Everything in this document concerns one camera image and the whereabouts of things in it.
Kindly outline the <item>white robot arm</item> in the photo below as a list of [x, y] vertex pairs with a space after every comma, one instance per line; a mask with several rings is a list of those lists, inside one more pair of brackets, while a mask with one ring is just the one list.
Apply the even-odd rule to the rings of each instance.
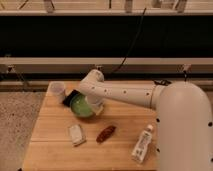
[[213, 107], [197, 85], [107, 83], [93, 69], [78, 90], [92, 108], [108, 98], [156, 112], [157, 171], [213, 171]]

